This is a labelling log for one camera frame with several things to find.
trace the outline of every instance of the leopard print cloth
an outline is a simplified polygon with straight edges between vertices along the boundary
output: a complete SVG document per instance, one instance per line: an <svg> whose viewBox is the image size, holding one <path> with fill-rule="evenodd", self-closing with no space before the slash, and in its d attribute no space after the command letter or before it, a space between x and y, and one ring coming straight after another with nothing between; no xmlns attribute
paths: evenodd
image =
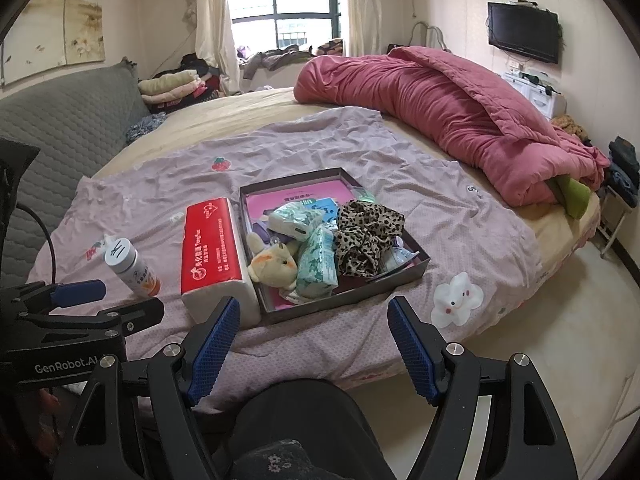
<svg viewBox="0 0 640 480"><path fill-rule="evenodd" d="M335 256L343 276L372 278L380 258L402 235L404 215L380 204L351 200L338 211Z"/></svg>

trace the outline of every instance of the floral wall art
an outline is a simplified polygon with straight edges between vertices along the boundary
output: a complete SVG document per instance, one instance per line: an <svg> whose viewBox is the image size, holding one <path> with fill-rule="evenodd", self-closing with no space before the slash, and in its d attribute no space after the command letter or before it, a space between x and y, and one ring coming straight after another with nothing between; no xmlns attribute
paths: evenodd
<svg viewBox="0 0 640 480"><path fill-rule="evenodd" d="M2 85L59 66L104 61L100 0L30 0L0 54Z"/></svg>

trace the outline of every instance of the stool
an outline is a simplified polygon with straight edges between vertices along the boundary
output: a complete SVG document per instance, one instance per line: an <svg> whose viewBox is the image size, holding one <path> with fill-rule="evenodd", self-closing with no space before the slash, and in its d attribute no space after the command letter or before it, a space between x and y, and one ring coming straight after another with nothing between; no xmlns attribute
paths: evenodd
<svg viewBox="0 0 640 480"><path fill-rule="evenodd" d="M598 226L598 231L604 237L604 239L607 241L607 244L600 251L600 257L601 258L604 258L604 255L607 253L607 251L609 251L609 249L613 245L613 242L616 240L616 237L618 236L618 232L620 231L620 228L622 227L622 222L624 222L625 218L629 215L629 213L633 212L633 210L634 210L634 208L632 208L629 204L627 204L625 202L625 200L618 193L616 193L616 191L612 187L607 186L605 188L605 193L606 194L604 196L604 200L602 201L602 206L600 208L601 209L601 215L600 215L600 225ZM608 226L607 226L606 221L604 219L603 213L604 213L604 210L607 207L607 203L609 203L610 197L613 197L614 200L616 200L622 206L622 215L620 215L620 219L618 220L618 223L615 225L615 227L613 228L611 234L609 235L607 233L607 230L605 229L605 227L608 227Z"/></svg>

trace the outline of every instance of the television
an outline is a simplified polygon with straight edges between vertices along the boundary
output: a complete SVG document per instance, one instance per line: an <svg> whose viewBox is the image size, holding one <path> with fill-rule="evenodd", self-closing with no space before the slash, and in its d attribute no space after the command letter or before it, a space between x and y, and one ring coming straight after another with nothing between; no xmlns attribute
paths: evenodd
<svg viewBox="0 0 640 480"><path fill-rule="evenodd" d="M508 52L558 63L562 31L558 15L537 7L489 2L489 44Z"/></svg>

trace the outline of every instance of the curtain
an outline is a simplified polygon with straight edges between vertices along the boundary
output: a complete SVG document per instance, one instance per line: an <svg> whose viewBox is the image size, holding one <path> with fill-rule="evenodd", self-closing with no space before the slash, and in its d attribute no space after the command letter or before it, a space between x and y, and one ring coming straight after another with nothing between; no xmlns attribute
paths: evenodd
<svg viewBox="0 0 640 480"><path fill-rule="evenodd" d="M380 0L347 0L349 27L347 56L380 54Z"/></svg>
<svg viewBox="0 0 640 480"><path fill-rule="evenodd" d="M196 26L196 55L218 67L220 85L227 95L240 90L240 69L231 14L226 0L186 0L184 19Z"/></svg>

